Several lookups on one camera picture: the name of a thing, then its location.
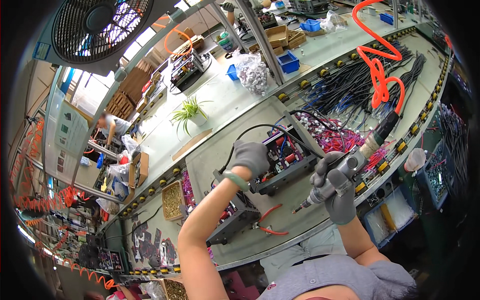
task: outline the jade bangle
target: jade bangle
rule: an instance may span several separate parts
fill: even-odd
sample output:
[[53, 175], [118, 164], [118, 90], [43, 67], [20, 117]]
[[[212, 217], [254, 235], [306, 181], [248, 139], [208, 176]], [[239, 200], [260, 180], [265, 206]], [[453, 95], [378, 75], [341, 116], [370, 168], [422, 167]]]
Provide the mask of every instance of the jade bangle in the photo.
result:
[[225, 178], [228, 178], [230, 179], [231, 181], [233, 181], [233, 183], [235, 183], [236, 185], [238, 185], [240, 187], [240, 189], [244, 192], [247, 192], [250, 190], [250, 187], [248, 186], [248, 182], [246, 182], [245, 180], [243, 180], [240, 176], [238, 176], [237, 174], [235, 173], [232, 173], [232, 171], [224, 171], [223, 172], [223, 176]]

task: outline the gloved hand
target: gloved hand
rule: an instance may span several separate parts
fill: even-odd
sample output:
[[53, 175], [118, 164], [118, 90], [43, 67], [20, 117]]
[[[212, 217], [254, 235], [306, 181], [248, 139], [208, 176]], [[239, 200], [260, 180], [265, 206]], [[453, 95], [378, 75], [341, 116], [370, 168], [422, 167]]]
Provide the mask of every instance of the gloved hand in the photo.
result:
[[[310, 177], [310, 184], [320, 188], [325, 183], [325, 173], [328, 164], [334, 162], [344, 153], [339, 151], [332, 151], [321, 159], [317, 166], [315, 173]], [[335, 187], [337, 194], [325, 201], [325, 207], [330, 214], [330, 220], [338, 225], [345, 225], [349, 223], [357, 215], [357, 209], [353, 204], [355, 196], [355, 189], [350, 179], [348, 179], [342, 172], [333, 169], [326, 175], [330, 183]]]
[[226, 12], [233, 12], [235, 9], [235, 6], [233, 5], [233, 3], [226, 2], [226, 3], [223, 3], [222, 8]]
[[233, 143], [233, 166], [247, 167], [252, 172], [252, 178], [255, 178], [270, 168], [267, 151], [267, 147], [262, 143], [236, 141]]

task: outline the wire cutters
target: wire cutters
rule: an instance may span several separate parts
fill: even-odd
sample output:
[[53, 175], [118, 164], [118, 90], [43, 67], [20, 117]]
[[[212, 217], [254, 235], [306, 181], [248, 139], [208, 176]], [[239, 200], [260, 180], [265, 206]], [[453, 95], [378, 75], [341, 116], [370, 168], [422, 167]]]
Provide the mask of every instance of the wire cutters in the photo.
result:
[[285, 231], [285, 232], [277, 232], [277, 231], [273, 231], [269, 228], [265, 228], [265, 227], [261, 227], [260, 226], [260, 222], [262, 222], [271, 212], [273, 212], [274, 210], [276, 210], [277, 208], [281, 207], [282, 204], [277, 204], [275, 205], [274, 207], [270, 208], [269, 210], [267, 210], [267, 212], [260, 218], [260, 220], [258, 220], [257, 222], [255, 222], [252, 226], [252, 229], [257, 229], [257, 228], [260, 228], [261, 230], [265, 231], [267, 234], [273, 234], [273, 235], [287, 235], [288, 234], [288, 231]]

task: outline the cooling fan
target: cooling fan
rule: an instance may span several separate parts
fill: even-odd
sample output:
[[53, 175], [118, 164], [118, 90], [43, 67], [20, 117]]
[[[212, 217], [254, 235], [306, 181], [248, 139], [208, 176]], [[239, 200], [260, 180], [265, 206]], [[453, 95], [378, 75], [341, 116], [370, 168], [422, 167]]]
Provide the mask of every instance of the cooling fan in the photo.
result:
[[132, 42], [178, 0], [65, 0], [33, 58], [107, 76]]

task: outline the poster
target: poster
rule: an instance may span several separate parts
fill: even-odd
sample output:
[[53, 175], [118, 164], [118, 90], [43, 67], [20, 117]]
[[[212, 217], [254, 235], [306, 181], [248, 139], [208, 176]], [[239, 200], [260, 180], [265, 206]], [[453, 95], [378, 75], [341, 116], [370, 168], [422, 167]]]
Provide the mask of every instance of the poster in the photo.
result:
[[[84, 137], [87, 132], [87, 120], [69, 103], [62, 101], [55, 130], [55, 144], [73, 156], [77, 156], [83, 146], [83, 139], [79, 137]], [[62, 153], [60, 153], [57, 161], [58, 172], [63, 172], [63, 162]]]

